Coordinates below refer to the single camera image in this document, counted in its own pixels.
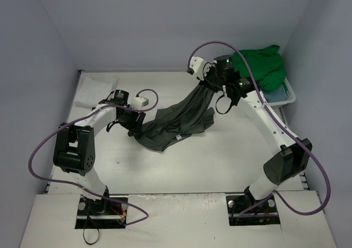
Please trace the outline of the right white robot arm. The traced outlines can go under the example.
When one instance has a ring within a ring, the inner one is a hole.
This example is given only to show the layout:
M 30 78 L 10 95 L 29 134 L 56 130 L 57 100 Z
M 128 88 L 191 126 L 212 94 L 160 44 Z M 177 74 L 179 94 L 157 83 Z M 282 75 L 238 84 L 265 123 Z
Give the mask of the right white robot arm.
M 284 126 L 251 77 L 242 77 L 234 70 L 229 56 L 217 57 L 213 63 L 203 62 L 199 72 L 202 84 L 215 92 L 222 91 L 223 97 L 230 98 L 231 107 L 246 113 L 272 154 L 263 165 L 260 177 L 245 190 L 244 206 L 255 211 L 280 184 L 306 169 L 312 144 Z

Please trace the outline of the grey t shirt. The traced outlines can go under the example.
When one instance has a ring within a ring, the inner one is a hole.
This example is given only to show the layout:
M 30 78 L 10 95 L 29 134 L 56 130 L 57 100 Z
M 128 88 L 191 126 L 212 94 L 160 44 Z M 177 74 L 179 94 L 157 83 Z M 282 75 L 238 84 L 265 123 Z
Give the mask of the grey t shirt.
M 163 152 L 194 134 L 204 133 L 214 124 L 215 110 L 210 107 L 214 94 L 205 86 L 196 86 L 179 103 L 159 109 L 154 120 L 142 125 L 135 140 L 148 150 Z

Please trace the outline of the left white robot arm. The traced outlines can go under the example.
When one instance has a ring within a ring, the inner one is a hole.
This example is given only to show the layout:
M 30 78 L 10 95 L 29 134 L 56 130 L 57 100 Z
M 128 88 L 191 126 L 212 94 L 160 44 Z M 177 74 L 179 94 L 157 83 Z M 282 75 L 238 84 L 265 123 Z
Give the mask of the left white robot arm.
M 129 103 L 128 97 L 128 92 L 116 90 L 112 98 L 99 101 L 92 109 L 94 115 L 66 127 L 56 137 L 54 165 L 70 174 L 84 189 L 99 194 L 90 202 L 90 208 L 99 215 L 108 212 L 110 201 L 106 198 L 109 197 L 108 187 L 94 169 L 95 136 L 102 130 L 109 132 L 116 124 L 126 129 L 128 136 L 141 133 L 146 115 L 141 110 L 149 100 L 137 95 Z

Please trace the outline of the white t shirt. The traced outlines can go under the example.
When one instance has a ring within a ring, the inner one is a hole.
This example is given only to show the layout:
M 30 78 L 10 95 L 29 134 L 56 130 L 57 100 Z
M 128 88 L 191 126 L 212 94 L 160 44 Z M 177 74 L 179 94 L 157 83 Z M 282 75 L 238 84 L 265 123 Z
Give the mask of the white t shirt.
M 110 96 L 116 89 L 118 81 L 119 79 L 116 77 L 105 81 L 85 77 L 74 98 L 74 104 L 82 108 L 95 107 L 101 100 Z

